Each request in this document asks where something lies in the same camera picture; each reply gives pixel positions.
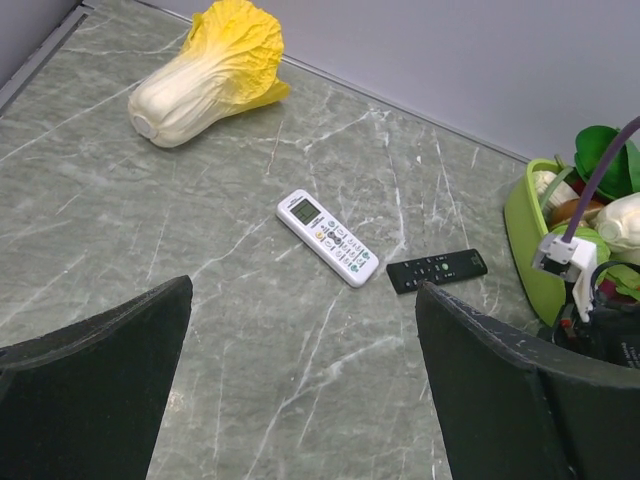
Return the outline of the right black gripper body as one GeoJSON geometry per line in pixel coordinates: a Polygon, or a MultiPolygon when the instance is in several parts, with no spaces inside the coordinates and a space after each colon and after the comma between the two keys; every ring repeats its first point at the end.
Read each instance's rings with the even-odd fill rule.
{"type": "Polygon", "coordinates": [[[572,303],[537,337],[558,347],[622,367],[639,368],[639,305],[600,303],[584,322],[572,303]]]}

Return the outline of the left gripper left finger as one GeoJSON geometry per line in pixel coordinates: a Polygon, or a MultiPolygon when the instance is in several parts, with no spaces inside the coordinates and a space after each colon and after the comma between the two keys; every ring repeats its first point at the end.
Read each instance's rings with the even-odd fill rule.
{"type": "Polygon", "coordinates": [[[173,278],[113,309],[1,349],[4,479],[143,479],[191,315],[173,278]]]}

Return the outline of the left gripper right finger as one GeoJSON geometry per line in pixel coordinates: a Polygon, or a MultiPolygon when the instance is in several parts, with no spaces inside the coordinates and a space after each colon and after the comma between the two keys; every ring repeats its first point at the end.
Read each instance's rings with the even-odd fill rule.
{"type": "Polygon", "coordinates": [[[638,370],[546,342],[429,282],[415,311],[453,478],[638,478],[638,370]]]}

